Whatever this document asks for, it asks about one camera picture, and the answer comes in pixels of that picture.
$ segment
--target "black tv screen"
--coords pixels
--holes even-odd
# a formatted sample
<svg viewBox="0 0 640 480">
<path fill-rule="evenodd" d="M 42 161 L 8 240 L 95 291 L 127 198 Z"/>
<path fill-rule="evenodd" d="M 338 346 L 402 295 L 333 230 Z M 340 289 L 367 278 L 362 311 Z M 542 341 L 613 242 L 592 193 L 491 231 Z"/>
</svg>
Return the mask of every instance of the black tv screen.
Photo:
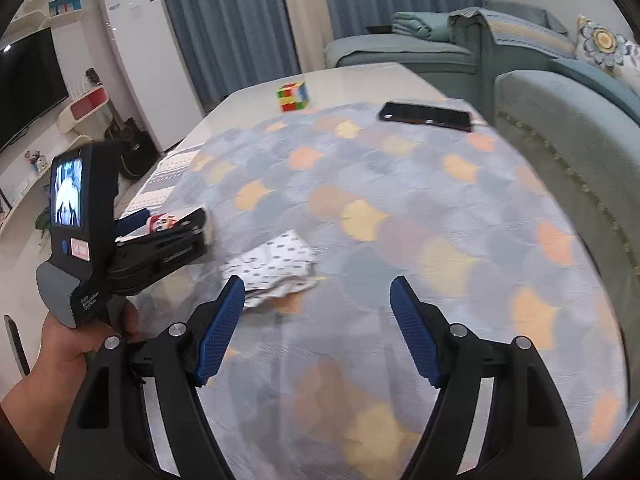
<svg viewBox="0 0 640 480">
<path fill-rule="evenodd" d="M 0 151 L 68 96 L 50 28 L 0 50 Z"/>
</svg>

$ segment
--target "silver screw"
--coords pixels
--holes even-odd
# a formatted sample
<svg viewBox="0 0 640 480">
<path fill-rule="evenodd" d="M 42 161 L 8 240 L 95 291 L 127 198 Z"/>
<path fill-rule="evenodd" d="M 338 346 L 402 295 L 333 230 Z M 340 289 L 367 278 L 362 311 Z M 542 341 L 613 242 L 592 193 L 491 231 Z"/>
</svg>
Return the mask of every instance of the silver screw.
<svg viewBox="0 0 640 480">
<path fill-rule="evenodd" d="M 531 339 L 520 335 L 516 338 L 516 345 L 518 345 L 519 348 L 522 348 L 523 350 L 529 350 L 529 348 L 531 348 Z"/>
<path fill-rule="evenodd" d="M 107 350 L 113 350 L 114 348 L 117 348 L 119 344 L 120 344 L 120 338 L 116 335 L 112 335 L 111 337 L 108 337 L 104 341 L 104 347 Z"/>
<path fill-rule="evenodd" d="M 174 323 L 169 327 L 169 334 L 174 337 L 179 337 L 187 332 L 187 326 L 184 323 Z"/>
<path fill-rule="evenodd" d="M 449 332 L 456 337 L 464 337 L 469 330 L 466 329 L 466 326 L 460 325 L 460 323 L 454 323 L 449 327 Z"/>
</svg>

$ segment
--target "refrigerator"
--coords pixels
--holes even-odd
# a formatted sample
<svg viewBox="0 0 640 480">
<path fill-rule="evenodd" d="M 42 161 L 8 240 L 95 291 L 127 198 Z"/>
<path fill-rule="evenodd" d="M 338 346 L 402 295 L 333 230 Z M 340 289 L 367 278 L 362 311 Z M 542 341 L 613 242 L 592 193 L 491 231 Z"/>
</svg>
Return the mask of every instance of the refrigerator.
<svg viewBox="0 0 640 480">
<path fill-rule="evenodd" d="M 102 0 L 120 68 L 158 150 L 184 139 L 204 118 L 164 0 Z"/>
</svg>

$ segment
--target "beige curtain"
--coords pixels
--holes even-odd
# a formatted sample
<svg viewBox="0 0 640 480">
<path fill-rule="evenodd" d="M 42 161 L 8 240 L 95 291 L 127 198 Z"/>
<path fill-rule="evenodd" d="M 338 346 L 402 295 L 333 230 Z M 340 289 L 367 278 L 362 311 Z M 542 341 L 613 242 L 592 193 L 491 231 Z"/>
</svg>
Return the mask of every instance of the beige curtain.
<svg viewBox="0 0 640 480">
<path fill-rule="evenodd" d="M 334 39 L 326 0 L 285 0 L 302 72 L 323 70 L 324 48 Z"/>
</svg>

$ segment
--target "device screen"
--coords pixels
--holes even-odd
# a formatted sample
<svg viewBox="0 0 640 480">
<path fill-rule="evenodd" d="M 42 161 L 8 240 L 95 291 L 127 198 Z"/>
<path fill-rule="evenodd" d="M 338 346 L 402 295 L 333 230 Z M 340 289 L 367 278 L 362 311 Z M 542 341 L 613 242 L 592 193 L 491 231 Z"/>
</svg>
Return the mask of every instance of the device screen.
<svg viewBox="0 0 640 480">
<path fill-rule="evenodd" d="M 80 227 L 82 211 L 82 159 L 63 162 L 56 168 L 53 189 L 53 222 Z"/>
<path fill-rule="evenodd" d="M 471 131 L 471 117 L 468 112 L 437 108 L 433 106 L 387 103 L 378 115 L 382 121 L 399 123 L 429 124 L 456 130 Z"/>
</svg>

